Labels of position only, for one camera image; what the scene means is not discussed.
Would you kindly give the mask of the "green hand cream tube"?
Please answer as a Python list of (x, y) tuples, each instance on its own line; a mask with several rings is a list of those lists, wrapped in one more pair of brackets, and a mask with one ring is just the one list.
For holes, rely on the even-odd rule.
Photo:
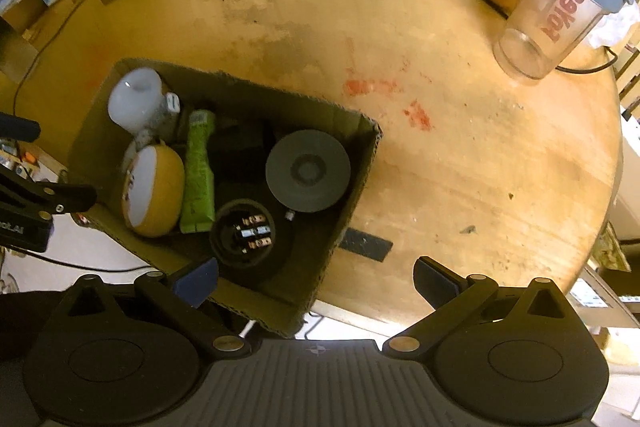
[(208, 141), (215, 126), (215, 114), (209, 110), (194, 110), (189, 116), (179, 222), (183, 234), (209, 232), (215, 220), (214, 174), (209, 167), (207, 153)]

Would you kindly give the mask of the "white round lamp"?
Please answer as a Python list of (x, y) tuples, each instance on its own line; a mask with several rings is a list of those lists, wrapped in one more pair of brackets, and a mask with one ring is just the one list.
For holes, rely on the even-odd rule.
[(160, 129), (167, 115), (167, 91), (160, 74), (149, 67), (127, 72), (108, 98), (107, 113), (131, 135)]

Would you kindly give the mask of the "black round charger puck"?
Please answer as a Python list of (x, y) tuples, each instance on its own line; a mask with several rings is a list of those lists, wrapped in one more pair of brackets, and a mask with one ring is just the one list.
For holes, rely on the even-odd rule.
[(291, 256), (293, 225), (254, 199), (216, 210), (209, 243), (223, 277), (244, 286), (270, 279)]

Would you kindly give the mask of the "black suction cup disc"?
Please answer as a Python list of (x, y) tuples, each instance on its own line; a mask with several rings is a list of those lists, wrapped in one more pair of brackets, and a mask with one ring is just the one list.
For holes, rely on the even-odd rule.
[(306, 129), (279, 140), (266, 160), (271, 194), (297, 212), (326, 210), (338, 202), (350, 181), (350, 161), (329, 133)]

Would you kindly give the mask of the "brown cardboard box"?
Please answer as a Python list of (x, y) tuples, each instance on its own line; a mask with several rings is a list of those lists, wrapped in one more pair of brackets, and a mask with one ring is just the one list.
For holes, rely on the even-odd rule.
[[(247, 198), (272, 213), (280, 213), (293, 225), (291, 256), (270, 279), (254, 286), (240, 285), (223, 277), (218, 265), (218, 282), (212, 295), (215, 303), (259, 322), (271, 332), (284, 337), (295, 335), (357, 205), (380, 128), (358, 112), (225, 72), (200, 72), (141, 58), (118, 62), (70, 149), (68, 179), (96, 190), (98, 201), (89, 213), (95, 225), (122, 247), (167, 273), (215, 256), (209, 243), (210, 231), (183, 234), (180, 217), (168, 234), (155, 239), (132, 231), (122, 217), (126, 173), (144, 147), (137, 147), (134, 135), (111, 121), (107, 104), (115, 84), (127, 72), (141, 67), (155, 69), (180, 100), (181, 114), (169, 134), (154, 138), (150, 145), (169, 146), (180, 156), (183, 167), (190, 114), (198, 109), (215, 114), (215, 131), (207, 145), (214, 174), (215, 217), (216, 210), (230, 200)], [(328, 209), (313, 213), (283, 206), (266, 182), (270, 150), (285, 135), (306, 129), (332, 135), (344, 146), (350, 161), (350, 181), (342, 198)]]

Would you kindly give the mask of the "yellow pig-shaped case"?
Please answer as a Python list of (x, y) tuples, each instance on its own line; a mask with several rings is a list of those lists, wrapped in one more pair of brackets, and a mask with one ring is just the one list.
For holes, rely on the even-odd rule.
[(149, 145), (137, 153), (122, 189), (122, 217), (144, 237), (168, 234), (178, 222), (184, 192), (183, 162), (167, 145)]

